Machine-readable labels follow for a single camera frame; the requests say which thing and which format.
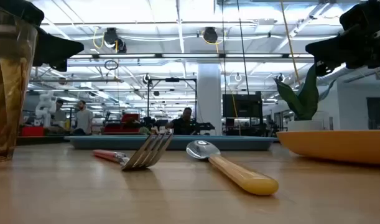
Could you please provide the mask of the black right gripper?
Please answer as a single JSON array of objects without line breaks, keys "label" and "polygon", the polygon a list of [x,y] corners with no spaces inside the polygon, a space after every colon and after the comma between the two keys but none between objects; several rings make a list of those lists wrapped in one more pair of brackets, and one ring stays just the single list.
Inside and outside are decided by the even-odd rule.
[{"label": "black right gripper", "polygon": [[314,57],[316,75],[324,77],[342,63],[347,68],[380,67],[380,1],[353,6],[340,16],[340,23],[344,32],[305,47]]}]

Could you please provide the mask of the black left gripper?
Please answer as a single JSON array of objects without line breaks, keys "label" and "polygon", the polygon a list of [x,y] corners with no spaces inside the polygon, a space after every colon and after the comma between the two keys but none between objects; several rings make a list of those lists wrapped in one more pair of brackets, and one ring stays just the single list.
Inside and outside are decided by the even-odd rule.
[{"label": "black left gripper", "polygon": [[[0,7],[30,24],[39,26],[44,20],[43,11],[26,0],[0,0]],[[40,27],[36,27],[36,29],[38,39],[34,66],[46,64],[56,71],[66,72],[67,60],[83,51],[84,45],[80,42],[48,34]]]}]

